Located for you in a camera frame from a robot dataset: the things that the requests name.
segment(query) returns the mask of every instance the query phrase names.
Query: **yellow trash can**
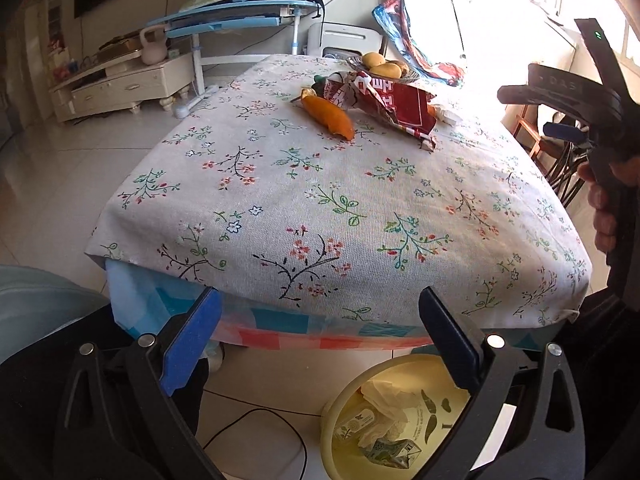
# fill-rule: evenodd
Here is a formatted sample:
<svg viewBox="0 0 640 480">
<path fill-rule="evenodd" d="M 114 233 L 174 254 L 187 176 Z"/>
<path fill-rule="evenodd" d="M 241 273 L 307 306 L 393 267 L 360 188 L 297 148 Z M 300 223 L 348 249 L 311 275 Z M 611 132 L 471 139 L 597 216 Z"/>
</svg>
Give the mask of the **yellow trash can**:
<svg viewBox="0 0 640 480">
<path fill-rule="evenodd" d="M 359 388 L 370 379 L 389 381 L 404 392 L 413 392 L 421 399 L 427 396 L 433 403 L 422 402 L 416 408 L 404 410 L 409 422 L 400 439 L 417 444 L 420 453 L 408 469 L 393 468 L 370 462 L 357 439 L 345 442 L 334 435 L 339 420 L 362 403 Z M 332 480 L 410 480 L 447 436 L 467 401 L 469 393 L 456 387 L 439 356 L 411 354 L 380 363 L 361 373 L 325 407 L 321 419 L 320 453 L 322 463 Z M 436 427 L 425 442 L 428 424 Z"/>
</svg>

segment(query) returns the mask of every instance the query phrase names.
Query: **person's hand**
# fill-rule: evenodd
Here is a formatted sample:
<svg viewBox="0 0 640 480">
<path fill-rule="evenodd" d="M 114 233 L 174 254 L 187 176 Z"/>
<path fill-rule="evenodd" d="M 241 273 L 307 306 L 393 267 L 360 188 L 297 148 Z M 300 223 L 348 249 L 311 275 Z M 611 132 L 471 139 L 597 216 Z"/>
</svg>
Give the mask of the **person's hand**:
<svg viewBox="0 0 640 480">
<path fill-rule="evenodd" d="M 626 162 L 615 162 L 611 165 L 614 176 L 627 186 L 640 184 L 640 156 L 630 158 Z M 608 253 L 616 246 L 616 219 L 606 211 L 608 197 L 602 186 L 596 184 L 596 178 L 585 162 L 578 167 L 578 176 L 591 184 L 589 204 L 596 209 L 593 215 L 593 227 L 596 229 L 595 245 L 597 250 Z"/>
</svg>

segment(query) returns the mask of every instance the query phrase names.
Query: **cabinet leg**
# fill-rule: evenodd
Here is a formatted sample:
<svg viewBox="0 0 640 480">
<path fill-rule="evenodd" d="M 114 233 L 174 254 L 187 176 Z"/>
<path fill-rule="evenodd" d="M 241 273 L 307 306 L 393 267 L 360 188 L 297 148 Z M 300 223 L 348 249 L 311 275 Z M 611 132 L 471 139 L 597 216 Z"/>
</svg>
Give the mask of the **cabinet leg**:
<svg viewBox="0 0 640 480">
<path fill-rule="evenodd" d="M 160 103 L 160 106 L 162 108 L 164 108 L 165 112 L 170 112 L 171 111 L 171 105 L 174 104 L 175 101 L 175 97 L 170 95 L 169 97 L 165 97 L 163 99 L 158 100 L 158 102 Z"/>
</svg>

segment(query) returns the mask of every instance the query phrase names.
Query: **tablecloth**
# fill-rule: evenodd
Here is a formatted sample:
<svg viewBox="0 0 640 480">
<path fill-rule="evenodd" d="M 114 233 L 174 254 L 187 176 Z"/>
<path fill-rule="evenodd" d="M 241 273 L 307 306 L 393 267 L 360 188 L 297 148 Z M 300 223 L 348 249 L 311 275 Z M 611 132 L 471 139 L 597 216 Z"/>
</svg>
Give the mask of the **tablecloth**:
<svg viewBox="0 0 640 480">
<path fill-rule="evenodd" d="M 344 69 L 271 56 L 214 94 L 126 178 L 87 253 L 322 319 L 325 335 L 425 337 L 428 285 L 482 328 L 571 316 L 590 261 L 506 129 L 448 94 L 463 122 L 436 124 L 433 153 L 354 110 L 356 138 L 332 136 L 290 99 Z"/>
</svg>

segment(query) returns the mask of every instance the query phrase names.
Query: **blue desk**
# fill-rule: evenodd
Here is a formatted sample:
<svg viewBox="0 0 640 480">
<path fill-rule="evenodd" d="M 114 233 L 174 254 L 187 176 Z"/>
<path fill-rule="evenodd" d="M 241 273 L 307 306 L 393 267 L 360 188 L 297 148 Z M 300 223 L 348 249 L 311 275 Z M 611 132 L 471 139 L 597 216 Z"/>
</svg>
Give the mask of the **blue desk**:
<svg viewBox="0 0 640 480">
<path fill-rule="evenodd" d="M 218 4 L 176 12 L 163 18 L 151 20 L 147 23 L 147 26 L 165 23 L 164 30 L 168 38 L 191 36 L 196 90 L 201 95 L 205 91 L 203 66 L 226 63 L 256 63 L 266 58 L 269 54 L 202 57 L 200 54 L 200 34 L 240 28 L 280 27 L 293 22 L 291 53 L 295 55 L 298 53 L 300 17 L 303 12 L 308 13 L 317 8 L 318 6 L 315 3 L 300 0 L 249 0 L 248 2 Z"/>
</svg>

